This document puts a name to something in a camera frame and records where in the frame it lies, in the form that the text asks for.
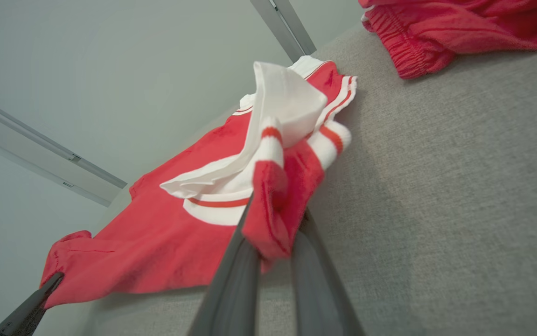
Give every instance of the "gray fabric surface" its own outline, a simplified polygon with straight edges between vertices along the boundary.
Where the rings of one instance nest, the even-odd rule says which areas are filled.
[[[537,335],[537,53],[406,82],[358,25],[315,57],[360,77],[310,209],[367,334]],[[262,279],[260,335],[294,334],[289,278]],[[112,294],[83,334],[184,335],[202,293]]]

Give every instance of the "red and white shirt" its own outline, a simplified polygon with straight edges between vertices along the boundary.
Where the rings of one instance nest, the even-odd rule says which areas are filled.
[[[209,284],[251,190],[255,196],[244,235],[266,259],[287,257],[324,170],[349,144],[349,131],[332,117],[353,100],[356,89],[356,78],[339,74],[332,61],[304,56],[289,69],[326,96],[326,106],[307,136],[284,145],[292,134],[287,129],[291,123],[268,116],[257,124],[256,146],[238,172],[215,179],[193,196],[173,196],[159,187],[242,153],[251,141],[248,131],[256,101],[253,95],[244,97],[241,108],[223,126],[136,181],[130,188],[131,204],[99,234],[92,238],[79,231],[53,244],[42,283],[56,272],[65,277],[46,308],[95,300],[111,292],[148,293]]]

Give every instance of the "red fabric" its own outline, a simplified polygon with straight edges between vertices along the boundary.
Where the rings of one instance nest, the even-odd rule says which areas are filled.
[[[454,55],[537,50],[537,0],[358,0],[367,30],[390,53],[399,77],[446,67]]]
[[[333,62],[324,63],[307,78],[311,85],[326,94],[328,102],[339,94],[342,80],[343,76]],[[56,272],[64,272],[65,277],[47,300],[45,308],[95,300],[111,292],[160,292],[210,283],[235,227],[196,219],[183,208],[183,199],[169,195],[159,185],[184,172],[239,153],[243,149],[250,116],[251,113],[246,113],[229,117],[225,125],[215,128],[183,153],[140,178],[130,188],[131,204],[94,238],[89,232],[80,231],[53,244],[41,285]],[[286,150],[286,153],[290,152],[286,157],[314,164],[311,162],[313,154],[304,151],[302,145],[295,146]],[[262,172],[264,168],[259,167],[255,176],[273,176]],[[321,179],[320,172],[301,177],[297,174],[298,170],[287,171],[288,181],[283,176],[275,183],[256,178],[253,181],[255,185],[274,188],[265,198],[270,200],[267,208],[280,209],[283,202],[287,204],[279,215],[285,225],[275,225],[279,229],[274,231],[274,239],[251,234],[255,245],[262,247],[268,259],[288,255],[291,237],[296,230],[294,221],[300,218],[305,202]],[[286,195],[284,185],[288,185]],[[260,211],[255,204],[253,212]],[[283,251],[271,247],[276,242],[282,242]]]

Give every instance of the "gray textile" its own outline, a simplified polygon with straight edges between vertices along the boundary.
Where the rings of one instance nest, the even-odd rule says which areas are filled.
[[[315,57],[359,76],[337,117],[352,144],[310,209],[367,334],[537,335],[537,53],[407,82],[358,25]],[[264,277],[260,335],[294,334],[289,278]],[[184,335],[202,293],[110,295],[84,334]]]

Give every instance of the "red garment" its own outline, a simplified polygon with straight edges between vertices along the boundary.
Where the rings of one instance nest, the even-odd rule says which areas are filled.
[[[326,119],[347,106],[355,93],[355,78],[339,74],[331,61],[318,62],[307,73],[307,82],[327,96]],[[209,284],[249,194],[237,199],[224,195],[222,199],[184,200],[169,195],[159,185],[238,154],[251,111],[251,107],[238,110],[223,126],[140,178],[130,188],[131,204],[94,238],[80,231],[53,244],[41,285],[56,272],[64,272],[65,277],[47,300],[46,308],[95,300],[111,292],[148,293]],[[326,166],[349,142],[344,127],[334,121],[325,125],[308,140],[275,152],[270,156],[274,160],[256,162],[256,192],[245,233],[267,259],[289,255],[307,199],[321,181]],[[325,133],[332,139],[328,145],[324,144]],[[262,142],[268,138],[279,136],[262,134]],[[285,170],[271,161],[285,162]],[[274,172],[279,171],[281,179],[276,181]],[[267,184],[268,179],[274,183]],[[282,197],[267,194],[270,189]],[[230,223],[212,223],[217,218]]]
[[[399,77],[447,66],[456,54],[537,50],[537,0],[358,0],[362,21],[390,53]]]

